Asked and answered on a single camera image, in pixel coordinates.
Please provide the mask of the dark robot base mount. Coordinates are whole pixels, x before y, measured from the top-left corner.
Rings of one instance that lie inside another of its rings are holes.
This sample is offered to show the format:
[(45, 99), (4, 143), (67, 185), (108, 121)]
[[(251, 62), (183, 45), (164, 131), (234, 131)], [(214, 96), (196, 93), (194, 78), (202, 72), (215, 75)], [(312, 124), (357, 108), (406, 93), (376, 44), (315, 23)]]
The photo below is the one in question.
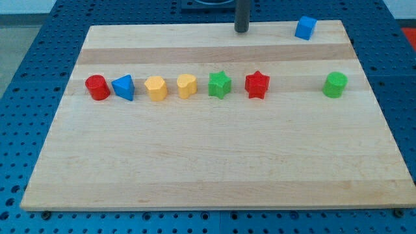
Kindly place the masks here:
[(234, 10), (235, 0), (180, 0), (181, 12)]

